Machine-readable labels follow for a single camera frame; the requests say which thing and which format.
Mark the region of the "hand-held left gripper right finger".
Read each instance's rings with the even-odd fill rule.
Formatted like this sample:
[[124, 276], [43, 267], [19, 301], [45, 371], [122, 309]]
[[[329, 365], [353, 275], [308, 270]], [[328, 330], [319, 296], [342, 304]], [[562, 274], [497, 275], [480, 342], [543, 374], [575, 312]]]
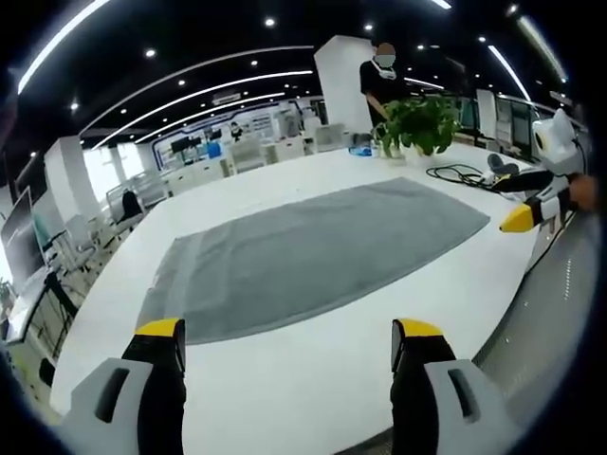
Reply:
[[390, 390], [394, 454], [507, 454], [511, 418], [503, 396], [442, 331], [416, 319], [392, 322]]

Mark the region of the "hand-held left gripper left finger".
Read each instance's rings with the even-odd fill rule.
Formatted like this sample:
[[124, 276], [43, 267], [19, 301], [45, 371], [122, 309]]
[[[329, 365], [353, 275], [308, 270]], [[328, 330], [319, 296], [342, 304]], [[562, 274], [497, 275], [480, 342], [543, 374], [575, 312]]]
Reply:
[[138, 328], [71, 393], [61, 424], [74, 454], [182, 454], [186, 325], [165, 318]]

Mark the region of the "person's right hand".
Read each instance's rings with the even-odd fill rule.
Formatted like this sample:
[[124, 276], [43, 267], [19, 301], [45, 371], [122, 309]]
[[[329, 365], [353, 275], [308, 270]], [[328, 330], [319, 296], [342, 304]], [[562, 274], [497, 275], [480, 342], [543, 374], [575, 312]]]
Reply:
[[570, 198], [579, 209], [598, 210], [598, 181], [587, 174], [574, 174], [569, 184]]

